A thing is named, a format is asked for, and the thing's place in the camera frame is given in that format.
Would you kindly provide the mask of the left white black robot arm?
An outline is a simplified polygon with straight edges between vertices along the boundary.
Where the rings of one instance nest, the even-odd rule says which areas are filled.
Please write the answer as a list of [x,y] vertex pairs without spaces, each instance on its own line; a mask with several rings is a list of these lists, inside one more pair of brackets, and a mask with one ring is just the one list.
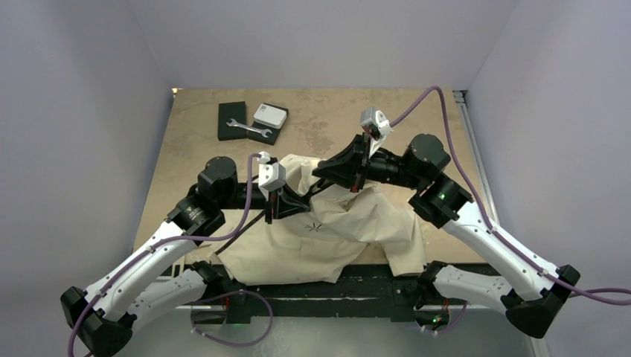
[[267,222],[311,209],[310,194],[293,190],[278,159],[249,156],[245,181],[235,162],[218,156],[156,232],[119,266],[86,288],[72,286],[60,298],[71,327],[68,348],[82,341],[91,356],[113,356],[148,322],[177,306],[228,300],[237,290],[211,264],[198,262],[165,282],[158,277],[203,242],[219,240],[224,210],[260,210]]

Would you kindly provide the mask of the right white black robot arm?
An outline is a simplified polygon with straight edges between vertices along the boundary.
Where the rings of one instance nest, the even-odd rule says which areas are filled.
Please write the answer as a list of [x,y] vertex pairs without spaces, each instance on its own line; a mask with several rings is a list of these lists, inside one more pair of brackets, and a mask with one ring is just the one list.
[[464,242],[496,272],[489,276],[433,261],[417,278],[417,306],[454,298],[503,314],[532,338],[544,337],[580,273],[538,257],[487,218],[478,200],[445,173],[449,162],[434,135],[416,135],[405,152],[396,155],[371,149],[364,134],[318,163],[313,174],[353,193],[367,181],[412,189],[409,204],[423,221]]

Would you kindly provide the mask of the beige jacket with black lining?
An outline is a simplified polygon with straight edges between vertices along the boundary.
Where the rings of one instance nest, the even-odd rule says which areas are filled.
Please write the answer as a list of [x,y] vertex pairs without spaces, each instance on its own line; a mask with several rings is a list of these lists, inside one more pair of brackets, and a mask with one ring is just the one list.
[[312,209],[255,223],[231,245],[204,242],[189,259],[217,260],[246,285],[334,283],[342,269],[374,243],[395,276],[427,264],[420,219],[393,205],[376,184],[359,193],[333,185],[311,199]]

